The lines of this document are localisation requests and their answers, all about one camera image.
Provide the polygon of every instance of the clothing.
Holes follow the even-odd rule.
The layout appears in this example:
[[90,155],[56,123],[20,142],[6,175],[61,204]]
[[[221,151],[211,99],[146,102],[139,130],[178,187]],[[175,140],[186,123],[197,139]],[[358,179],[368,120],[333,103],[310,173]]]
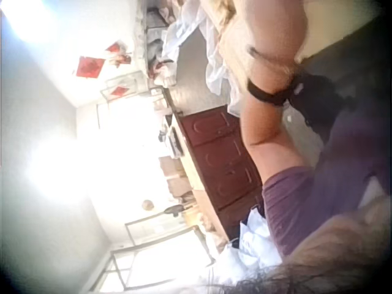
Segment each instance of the clothing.
[[337,116],[316,167],[293,167],[266,181],[265,215],[281,256],[332,216],[355,211],[375,176],[391,193],[390,102],[360,99]]

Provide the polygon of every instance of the cabinet door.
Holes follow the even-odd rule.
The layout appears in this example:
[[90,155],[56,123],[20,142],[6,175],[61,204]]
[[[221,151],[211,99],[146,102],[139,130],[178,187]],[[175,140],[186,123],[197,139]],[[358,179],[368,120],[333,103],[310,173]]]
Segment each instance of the cabinet door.
[[204,175],[224,172],[249,157],[239,131],[196,147],[194,154]]
[[239,199],[218,213],[219,220],[230,240],[239,237],[239,223],[245,221],[251,208],[258,204],[256,197],[258,194],[261,195],[261,187],[255,192]]
[[221,210],[261,186],[260,177],[248,159],[222,173],[203,177],[216,210]]
[[239,119],[227,113],[227,106],[185,116],[181,119],[193,147],[223,137],[239,128]]

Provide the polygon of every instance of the black wristband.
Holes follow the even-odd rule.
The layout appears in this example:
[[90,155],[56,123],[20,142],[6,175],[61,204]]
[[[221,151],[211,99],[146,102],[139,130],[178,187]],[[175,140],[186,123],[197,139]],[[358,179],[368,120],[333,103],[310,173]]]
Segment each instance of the black wristband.
[[250,79],[247,80],[247,90],[252,94],[257,100],[266,102],[269,104],[273,104],[274,106],[281,107],[284,102],[287,100],[288,95],[286,90],[275,94],[269,94],[264,92],[260,88],[258,88],[255,84],[252,83]]
[[294,93],[294,89],[300,82],[300,77],[302,75],[295,75],[292,82],[284,90],[277,92],[275,94],[269,94],[260,88],[258,88],[253,82],[247,79],[247,90],[252,94],[257,100],[272,104],[277,107],[282,107],[284,102]]

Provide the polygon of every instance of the red paper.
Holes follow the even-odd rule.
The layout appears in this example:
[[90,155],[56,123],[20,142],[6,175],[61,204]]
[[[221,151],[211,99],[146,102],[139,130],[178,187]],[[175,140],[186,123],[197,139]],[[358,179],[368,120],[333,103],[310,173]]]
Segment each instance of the red paper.
[[76,76],[83,78],[97,78],[104,66],[105,60],[81,56]]
[[120,52],[120,45],[118,42],[115,42],[113,45],[109,46],[106,51],[112,52],[112,53],[116,53],[116,52]]
[[114,96],[122,96],[124,95],[129,89],[123,87],[117,87],[111,94]]

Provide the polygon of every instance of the dark hair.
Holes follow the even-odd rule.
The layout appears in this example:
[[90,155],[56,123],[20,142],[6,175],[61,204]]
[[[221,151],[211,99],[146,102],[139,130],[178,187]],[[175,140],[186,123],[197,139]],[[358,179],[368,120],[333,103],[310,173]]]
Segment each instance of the dark hair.
[[380,266],[365,264],[339,264],[334,266],[281,266],[260,273],[256,278],[246,279],[236,285],[210,285],[213,294],[351,294],[375,293],[391,290],[391,260],[388,258]]

